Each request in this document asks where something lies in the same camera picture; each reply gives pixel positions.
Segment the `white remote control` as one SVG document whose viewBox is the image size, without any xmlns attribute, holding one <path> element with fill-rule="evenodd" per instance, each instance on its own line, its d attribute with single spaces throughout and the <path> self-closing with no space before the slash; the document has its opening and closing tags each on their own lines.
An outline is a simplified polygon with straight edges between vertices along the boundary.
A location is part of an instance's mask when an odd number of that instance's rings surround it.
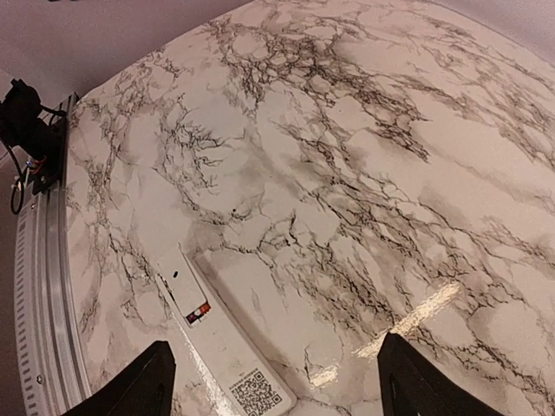
<svg viewBox="0 0 555 416">
<path fill-rule="evenodd" d="M 219 390 L 219 396 L 234 415 L 287 414 L 297 403 L 296 395 L 271 367 L 213 286 L 193 262 L 189 262 L 212 307 L 198 325 L 187 327 L 171 305 L 158 264 L 156 283 L 193 352 L 199 357 L 200 370 L 207 375 L 209 386 Z"/>
</svg>

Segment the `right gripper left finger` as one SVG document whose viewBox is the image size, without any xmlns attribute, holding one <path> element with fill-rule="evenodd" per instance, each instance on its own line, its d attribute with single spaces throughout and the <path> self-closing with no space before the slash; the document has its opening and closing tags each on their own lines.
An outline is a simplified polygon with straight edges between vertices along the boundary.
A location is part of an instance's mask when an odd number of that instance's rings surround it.
<svg viewBox="0 0 555 416">
<path fill-rule="evenodd" d="M 106 386 L 67 415 L 154 415 L 172 411 L 176 363 L 168 341 L 155 341 Z"/>
</svg>

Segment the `white battery cover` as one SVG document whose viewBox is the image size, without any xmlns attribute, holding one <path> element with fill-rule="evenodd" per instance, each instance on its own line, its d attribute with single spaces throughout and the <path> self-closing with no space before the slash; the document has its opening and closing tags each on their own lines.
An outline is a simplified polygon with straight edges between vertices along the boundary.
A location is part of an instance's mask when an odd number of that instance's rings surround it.
<svg viewBox="0 0 555 416">
<path fill-rule="evenodd" d="M 191 313 L 197 315 L 198 308 L 209 301 L 189 260 L 177 245 L 160 257 L 157 264 L 163 286 L 170 295 L 171 305 L 176 308 L 187 327 L 198 325 L 210 310 L 193 324 L 189 324 L 186 317 Z"/>
</svg>

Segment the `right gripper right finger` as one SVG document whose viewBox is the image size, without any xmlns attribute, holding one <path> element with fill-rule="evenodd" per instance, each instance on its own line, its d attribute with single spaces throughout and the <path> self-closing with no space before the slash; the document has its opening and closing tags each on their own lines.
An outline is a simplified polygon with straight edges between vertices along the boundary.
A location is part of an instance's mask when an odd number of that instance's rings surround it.
<svg viewBox="0 0 555 416">
<path fill-rule="evenodd" d="M 377 362 L 385 415 L 501 415 L 453 383 L 398 334 L 386 334 Z"/>
</svg>

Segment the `dark blue AAA battery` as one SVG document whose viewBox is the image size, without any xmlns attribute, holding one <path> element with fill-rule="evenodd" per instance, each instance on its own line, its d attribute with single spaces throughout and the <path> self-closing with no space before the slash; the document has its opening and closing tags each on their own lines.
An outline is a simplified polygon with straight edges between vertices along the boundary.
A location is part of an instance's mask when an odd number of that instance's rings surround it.
<svg viewBox="0 0 555 416">
<path fill-rule="evenodd" d="M 186 317 L 186 320 L 189 324 L 193 324 L 194 322 L 196 322 L 199 319 L 199 315 L 196 315 L 194 313 L 191 313 L 190 315 L 188 315 Z"/>
</svg>

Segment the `orange AAA battery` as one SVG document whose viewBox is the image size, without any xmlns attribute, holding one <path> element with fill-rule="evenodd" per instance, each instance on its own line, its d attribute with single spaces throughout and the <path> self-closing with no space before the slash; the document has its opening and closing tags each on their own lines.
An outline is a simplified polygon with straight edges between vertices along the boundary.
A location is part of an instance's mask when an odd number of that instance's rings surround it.
<svg viewBox="0 0 555 416">
<path fill-rule="evenodd" d="M 205 315 L 209 310 L 211 309 L 211 306 L 208 302 L 205 302 L 204 304 L 202 304 L 198 310 L 196 311 L 197 315 L 202 316 Z"/>
</svg>

